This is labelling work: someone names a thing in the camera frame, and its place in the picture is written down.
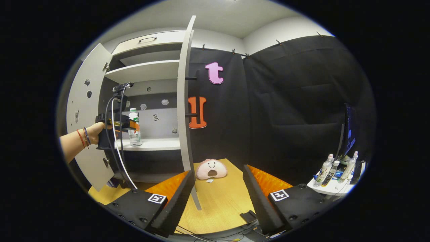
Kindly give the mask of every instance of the pink plush toy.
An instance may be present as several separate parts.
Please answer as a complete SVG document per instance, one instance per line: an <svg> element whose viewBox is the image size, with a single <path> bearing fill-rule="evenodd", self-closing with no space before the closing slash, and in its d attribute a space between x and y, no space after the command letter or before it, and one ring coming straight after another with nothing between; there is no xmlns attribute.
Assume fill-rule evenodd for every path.
<svg viewBox="0 0 430 242"><path fill-rule="evenodd" d="M219 160L206 159L197 167L196 174L200 180L206 180L211 177L221 178L227 176L227 167Z"/></svg>

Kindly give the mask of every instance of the red bracelet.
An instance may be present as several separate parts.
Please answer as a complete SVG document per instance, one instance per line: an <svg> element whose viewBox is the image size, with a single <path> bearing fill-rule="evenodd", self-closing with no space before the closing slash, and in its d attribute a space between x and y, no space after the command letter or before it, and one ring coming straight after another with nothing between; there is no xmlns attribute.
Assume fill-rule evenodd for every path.
<svg viewBox="0 0 430 242"><path fill-rule="evenodd" d="M82 141L82 146L83 146L83 148L85 149L85 144L83 143L83 139L82 139L82 136L81 136L81 134L79 133L79 131L78 130L76 130L77 132L78 132L78 134L79 134L79 137L81 137L81 141Z"/></svg>

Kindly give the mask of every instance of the drawer handle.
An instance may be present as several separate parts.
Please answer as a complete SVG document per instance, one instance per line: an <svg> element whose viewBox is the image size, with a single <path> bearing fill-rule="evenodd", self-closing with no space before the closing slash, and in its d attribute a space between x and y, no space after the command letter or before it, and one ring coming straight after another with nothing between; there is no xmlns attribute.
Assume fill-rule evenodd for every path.
<svg viewBox="0 0 430 242"><path fill-rule="evenodd" d="M148 38L145 38L145 39L141 39L141 40L139 40L139 43L140 43L140 41L142 41L142 40L151 39L151 38L154 38L154 40L156 40L156 39L157 39L157 37L148 37Z"/></svg>

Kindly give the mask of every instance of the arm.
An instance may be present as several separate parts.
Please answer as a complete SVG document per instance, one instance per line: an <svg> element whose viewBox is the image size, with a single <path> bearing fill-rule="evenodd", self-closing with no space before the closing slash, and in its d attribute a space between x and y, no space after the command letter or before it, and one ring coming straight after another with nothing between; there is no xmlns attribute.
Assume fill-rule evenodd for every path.
<svg viewBox="0 0 430 242"><path fill-rule="evenodd" d="M105 125L103 122L98 122L86 128L89 140L92 145L98 144L98 134L104 129L104 127ZM82 139L84 140L84 143L85 143L85 139L86 139L85 131L83 130L83 128L79 129L78 131L81 134ZM63 150L64 158L67 163L70 163L73 160L73 158L84 149L81 138L79 137L79 134L77 131L61 136L60 144L61 144L61 149Z"/></svg>

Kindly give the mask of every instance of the small white table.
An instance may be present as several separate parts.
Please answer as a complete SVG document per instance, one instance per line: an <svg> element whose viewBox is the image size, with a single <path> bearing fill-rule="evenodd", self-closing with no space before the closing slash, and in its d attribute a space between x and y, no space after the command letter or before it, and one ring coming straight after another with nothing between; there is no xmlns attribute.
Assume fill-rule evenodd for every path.
<svg viewBox="0 0 430 242"><path fill-rule="evenodd" d="M361 174L363 174L363 171L366 167L366 162L364 162L361 166ZM314 187L313 183L314 183L315 179L311 179L307 186L312 188L314 191L318 192L318 193L322 193L322 194L326 194L326 199L331 198L332 196L339 196L338 198L340 198L340 196L345 195L347 193L350 192L350 190L352 190L352 188L355 185L351 185L349 184L350 181L345 180L343 183L339 183L337 180L331 180L327 186L323 187L323 186L319 186L319 187Z"/></svg>

